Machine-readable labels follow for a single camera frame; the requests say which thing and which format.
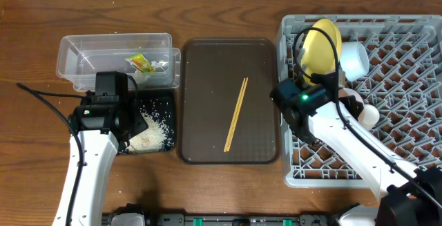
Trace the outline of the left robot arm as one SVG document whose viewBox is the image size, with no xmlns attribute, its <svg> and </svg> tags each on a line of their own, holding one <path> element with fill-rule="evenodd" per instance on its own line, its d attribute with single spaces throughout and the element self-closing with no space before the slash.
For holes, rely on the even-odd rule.
<svg viewBox="0 0 442 226">
<path fill-rule="evenodd" d="M 101 225 L 108 176 L 115 156 L 148 124 L 130 95 L 135 79 L 98 72 L 95 90 L 68 117 L 70 158 L 54 225 Z"/>
</svg>

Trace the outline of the white cup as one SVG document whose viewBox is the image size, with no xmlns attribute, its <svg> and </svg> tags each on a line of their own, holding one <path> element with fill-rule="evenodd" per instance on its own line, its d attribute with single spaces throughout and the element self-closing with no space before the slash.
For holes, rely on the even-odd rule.
<svg viewBox="0 0 442 226">
<path fill-rule="evenodd" d="M 361 126 L 370 131 L 378 123 L 380 119 L 380 113 L 375 106 L 365 104 L 362 112 L 358 116 L 358 122 Z"/>
</svg>

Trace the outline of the yellow plate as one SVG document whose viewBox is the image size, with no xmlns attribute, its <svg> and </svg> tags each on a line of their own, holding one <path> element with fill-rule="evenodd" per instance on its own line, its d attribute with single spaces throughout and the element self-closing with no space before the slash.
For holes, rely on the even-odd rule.
<svg viewBox="0 0 442 226">
<path fill-rule="evenodd" d="M 342 51 L 342 38 L 338 27 L 329 19 L 321 19 L 314 24 L 326 32 L 333 41 L 337 55 L 340 57 Z M 300 65 L 306 74 L 312 73 L 328 74 L 335 71 L 334 53 L 332 47 L 321 32 L 310 30 L 304 40 L 304 53 Z"/>
</svg>

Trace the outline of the green orange snack wrapper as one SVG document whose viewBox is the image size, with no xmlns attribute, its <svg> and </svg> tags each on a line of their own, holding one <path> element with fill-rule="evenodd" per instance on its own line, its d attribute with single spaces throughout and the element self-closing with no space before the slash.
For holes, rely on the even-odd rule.
<svg viewBox="0 0 442 226">
<path fill-rule="evenodd" d="M 143 54 L 133 55 L 125 59 L 131 66 L 136 68 L 141 73 L 154 73 L 155 69 L 152 67 L 151 63 Z"/>
</svg>

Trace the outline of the white napkin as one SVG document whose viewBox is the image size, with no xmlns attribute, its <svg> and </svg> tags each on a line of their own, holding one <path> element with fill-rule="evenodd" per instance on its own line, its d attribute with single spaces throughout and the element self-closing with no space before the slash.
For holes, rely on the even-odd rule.
<svg viewBox="0 0 442 226">
<path fill-rule="evenodd" d="M 169 69 L 169 63 L 163 60 L 152 62 L 146 60 L 141 62 L 140 67 L 141 68 L 136 73 L 135 78 L 138 82 L 147 82 L 166 77 Z"/>
</svg>

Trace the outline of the light blue bowl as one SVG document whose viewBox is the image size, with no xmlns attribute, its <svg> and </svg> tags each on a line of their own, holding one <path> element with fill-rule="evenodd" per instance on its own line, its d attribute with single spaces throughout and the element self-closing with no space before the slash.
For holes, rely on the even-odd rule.
<svg viewBox="0 0 442 226">
<path fill-rule="evenodd" d="M 338 92 L 339 100 L 345 105 L 345 108 L 358 121 L 358 116 L 363 110 L 364 101 L 359 93 L 350 88 L 342 88 Z"/>
</svg>

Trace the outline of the white bowl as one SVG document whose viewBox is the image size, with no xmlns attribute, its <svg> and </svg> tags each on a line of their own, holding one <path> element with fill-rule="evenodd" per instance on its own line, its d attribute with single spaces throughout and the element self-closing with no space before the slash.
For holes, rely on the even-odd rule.
<svg viewBox="0 0 442 226">
<path fill-rule="evenodd" d="M 343 43 L 340 66 L 350 82 L 366 76 L 369 72 L 369 59 L 364 45 L 357 41 Z"/>
</svg>

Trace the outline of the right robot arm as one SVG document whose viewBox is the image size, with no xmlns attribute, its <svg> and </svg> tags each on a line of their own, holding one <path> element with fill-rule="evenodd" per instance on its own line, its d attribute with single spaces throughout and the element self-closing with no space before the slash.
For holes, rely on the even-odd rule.
<svg viewBox="0 0 442 226">
<path fill-rule="evenodd" d="M 441 170 L 419 169 L 366 130 L 342 103 L 334 74 L 313 78 L 319 83 L 308 89 L 290 79 L 279 82 L 270 98 L 299 140 L 331 147 L 379 202 L 354 205 L 332 217 L 330 225 L 440 225 Z"/>
</svg>

